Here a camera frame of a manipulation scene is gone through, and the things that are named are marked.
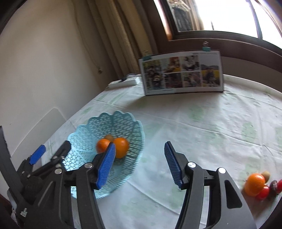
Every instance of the orange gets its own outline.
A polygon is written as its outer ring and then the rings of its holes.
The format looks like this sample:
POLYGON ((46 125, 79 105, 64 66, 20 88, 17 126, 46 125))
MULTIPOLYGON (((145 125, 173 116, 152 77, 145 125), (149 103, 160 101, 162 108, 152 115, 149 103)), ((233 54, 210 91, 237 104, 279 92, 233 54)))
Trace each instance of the orange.
POLYGON ((123 158, 129 149, 129 142, 125 138, 116 138, 113 143, 116 145, 116 158, 123 158))
POLYGON ((248 196, 256 196, 265 185, 265 178, 259 173, 251 174, 244 186, 244 191, 248 196))
POLYGON ((104 139, 104 138, 100 139, 96 144, 97 153, 104 153, 109 144, 110 141, 108 139, 104 139))

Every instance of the beige curtain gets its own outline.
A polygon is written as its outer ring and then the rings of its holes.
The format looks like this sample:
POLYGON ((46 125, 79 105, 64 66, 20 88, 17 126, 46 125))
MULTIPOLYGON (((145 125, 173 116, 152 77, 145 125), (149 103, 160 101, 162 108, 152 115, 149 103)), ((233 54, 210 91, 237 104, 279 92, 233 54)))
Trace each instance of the beige curtain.
POLYGON ((140 73, 138 59, 152 49, 132 0, 87 2, 118 77, 140 73))

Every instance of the blue fruit basket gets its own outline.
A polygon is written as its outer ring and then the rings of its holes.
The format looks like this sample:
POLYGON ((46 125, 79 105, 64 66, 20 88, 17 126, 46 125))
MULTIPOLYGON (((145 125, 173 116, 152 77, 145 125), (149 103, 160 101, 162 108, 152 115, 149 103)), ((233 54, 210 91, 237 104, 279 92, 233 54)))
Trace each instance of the blue fruit basket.
MULTIPOLYGON (((71 150, 64 160, 67 171, 78 169, 86 162, 91 162, 96 152, 96 144, 107 134, 114 138, 123 137, 129 142, 129 150, 122 159, 115 158, 105 186, 95 190, 96 198, 111 194, 131 176, 142 155, 145 134, 140 121, 131 113, 115 111, 113 115, 102 113, 92 117, 86 125, 79 125, 76 131, 68 136, 71 150)), ((72 196, 76 198, 76 187, 71 187, 72 196)))

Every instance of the red tomato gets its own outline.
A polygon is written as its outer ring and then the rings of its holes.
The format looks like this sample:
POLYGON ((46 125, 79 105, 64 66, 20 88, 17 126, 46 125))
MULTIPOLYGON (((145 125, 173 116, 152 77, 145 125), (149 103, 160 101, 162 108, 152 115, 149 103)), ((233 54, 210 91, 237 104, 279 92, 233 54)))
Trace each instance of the red tomato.
POLYGON ((280 192, 282 192, 282 180, 277 183, 276 193, 279 194, 280 192))
POLYGON ((259 200, 264 200, 265 198, 267 198, 268 194, 269 194, 269 187, 268 185, 265 185, 263 187, 263 189, 261 190, 261 192, 259 194, 256 195, 256 198, 259 200))

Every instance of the table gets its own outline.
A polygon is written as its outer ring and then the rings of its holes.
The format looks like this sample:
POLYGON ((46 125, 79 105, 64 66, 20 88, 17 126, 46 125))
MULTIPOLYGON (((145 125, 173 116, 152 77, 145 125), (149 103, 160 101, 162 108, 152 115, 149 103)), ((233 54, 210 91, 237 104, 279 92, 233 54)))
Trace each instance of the table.
MULTIPOLYGON (((239 188, 254 172, 268 170, 282 179, 282 94, 265 85, 224 75, 223 93, 144 96, 143 86, 105 90, 86 104, 45 143, 47 163, 70 133, 93 116, 115 110, 131 112, 143 124, 146 140, 132 177, 98 205, 106 228, 174 228, 185 191, 174 184, 164 143, 202 168, 224 167, 239 188)), ((246 198, 259 228, 281 195, 273 201, 246 198)), ((73 211, 79 224, 76 201, 73 211)), ((205 227, 208 189, 204 191, 200 228, 205 227)))

